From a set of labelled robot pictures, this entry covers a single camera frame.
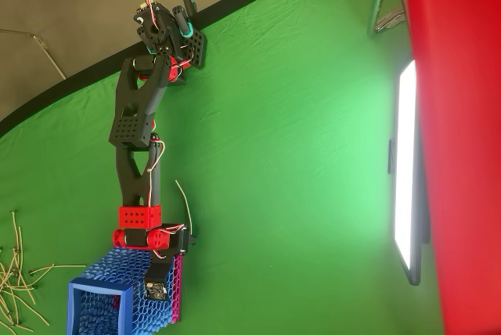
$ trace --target green screen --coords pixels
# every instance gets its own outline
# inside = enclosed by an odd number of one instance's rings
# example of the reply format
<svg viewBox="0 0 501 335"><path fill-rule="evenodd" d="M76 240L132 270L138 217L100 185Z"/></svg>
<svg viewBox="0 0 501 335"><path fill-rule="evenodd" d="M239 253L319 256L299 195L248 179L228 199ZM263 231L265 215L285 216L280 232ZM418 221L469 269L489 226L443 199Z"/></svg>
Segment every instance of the green screen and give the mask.
<svg viewBox="0 0 501 335"><path fill-rule="evenodd" d="M431 247L414 287L393 244L387 145L410 49L404 25L366 36L371 2L257 0L204 29L205 67L169 88L156 115L163 219L184 220L178 179L198 236L182 321L160 333L442 332ZM110 248L117 76L0 139L0 245L13 246L17 210L27 268L88 264ZM64 333L67 281L80 271L38 284L50 327L22 309L24 324Z"/></svg>

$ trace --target wire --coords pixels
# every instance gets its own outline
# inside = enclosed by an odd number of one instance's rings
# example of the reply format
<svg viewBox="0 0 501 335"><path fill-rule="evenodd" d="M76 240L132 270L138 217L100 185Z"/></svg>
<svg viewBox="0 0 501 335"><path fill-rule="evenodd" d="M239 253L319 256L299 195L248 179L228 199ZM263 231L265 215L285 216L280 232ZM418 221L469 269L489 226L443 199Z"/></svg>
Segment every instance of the wire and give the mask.
<svg viewBox="0 0 501 335"><path fill-rule="evenodd" d="M23 284L24 284L24 286L25 286L26 290L28 291L28 294L30 295L30 298L31 298L31 300L33 301L33 304L36 304L36 303L34 302L34 297L33 297L33 295L31 294L30 290L28 289L28 287L27 287L27 285L26 285L26 282L24 281L24 277L21 275L21 271L20 271L20 269L19 269L19 263L17 263L17 261L16 261L16 267L17 267L17 271L18 271L19 275L21 276L21 282L23 282Z"/></svg>
<svg viewBox="0 0 501 335"><path fill-rule="evenodd" d="M34 314L38 315L38 317L40 317L40 319L41 319L42 321L44 321L44 322L45 322L45 324L46 324L47 326L50 326L50 325L49 325L49 323L47 322L47 320L46 320L44 317L42 317L42 316L41 316L41 314L40 314L39 312L37 312L37 311L36 311L36 310L34 310L34 309L30 306L30 305L28 305L28 304L26 303L26 301L25 301L25 300L23 300L21 297L16 296L16 295L15 295L14 297L15 297L16 299L18 299L19 301L21 301L23 304L25 304L25 305L26 305L26 307L27 307L28 309L30 309L30 310L31 310Z"/></svg>
<svg viewBox="0 0 501 335"><path fill-rule="evenodd" d="M56 268L56 267L87 267L87 265L56 265L52 264L50 266L44 266L44 267L39 267L39 268L34 268L33 270L29 270L28 274L31 276L35 274L36 272L39 272L41 270L46 270L46 269L51 269L51 268Z"/></svg>
<svg viewBox="0 0 501 335"><path fill-rule="evenodd" d="M151 171L157 166L158 162L160 161L160 158L162 157L162 155L164 154L164 151L165 151L164 141L161 141L159 139L158 140L154 139L153 141L161 143L162 149L160 150L160 154L158 155L158 158L155 160L153 165L147 169L147 171L150 173L150 190L148 191L148 207L151 207L151 192L153 191L153 183L151 182Z"/></svg>
<svg viewBox="0 0 501 335"><path fill-rule="evenodd" d="M188 219L189 219L189 235L191 236L193 234L193 224L191 222L191 214L189 213L188 200L186 199L186 194L182 190L182 187L179 185L178 180L175 180L175 183L178 186L179 190L181 191L182 197L185 199L186 212L188 213Z"/></svg>
<svg viewBox="0 0 501 335"><path fill-rule="evenodd" d="M17 323L17 324L15 325L15 327L19 327L20 329L30 331L31 333L33 333L33 332L34 332L31 328L26 327L26 326L23 326L23 325L20 325L19 323Z"/></svg>
<svg viewBox="0 0 501 335"><path fill-rule="evenodd" d="M4 322L0 321L0 325L7 327L7 330L16 335L13 329L10 328L10 326L6 325Z"/></svg>
<svg viewBox="0 0 501 335"><path fill-rule="evenodd" d="M156 250L154 250L153 252L157 257L159 257L159 259L165 259L167 257L166 255L160 255L160 253L158 253Z"/></svg>
<svg viewBox="0 0 501 335"><path fill-rule="evenodd" d="M160 31L160 28L158 28L157 21L155 20L155 15L153 14L153 5L151 5L150 0L146 0L146 4L150 7L150 12L151 12L151 19L153 20L153 24L157 28L158 31Z"/></svg>
<svg viewBox="0 0 501 335"><path fill-rule="evenodd" d="M173 227L162 228L160 231L163 232L163 233L168 233L169 235L175 235L184 226L185 226L184 224L175 225Z"/></svg>
<svg viewBox="0 0 501 335"><path fill-rule="evenodd" d="M21 272L23 271L23 236L21 234L21 227L17 227L19 229L19 257L20 257L20 267L19 267L19 276L17 277L17 285L19 286L21 280Z"/></svg>

